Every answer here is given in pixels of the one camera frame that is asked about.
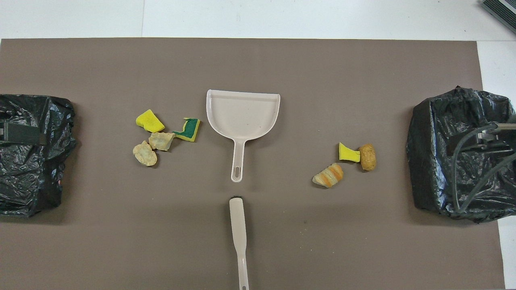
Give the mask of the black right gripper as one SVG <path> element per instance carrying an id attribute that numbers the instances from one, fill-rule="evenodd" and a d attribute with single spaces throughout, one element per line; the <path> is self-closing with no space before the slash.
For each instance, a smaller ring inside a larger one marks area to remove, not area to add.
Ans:
<path id="1" fill-rule="evenodd" d="M 472 130 L 456 134 L 448 138 L 446 152 L 452 156 L 456 150 L 459 152 L 492 152 L 501 143 L 516 151 L 516 125 L 515 123 L 498 123 L 494 134 L 486 130 L 471 135 Z"/>

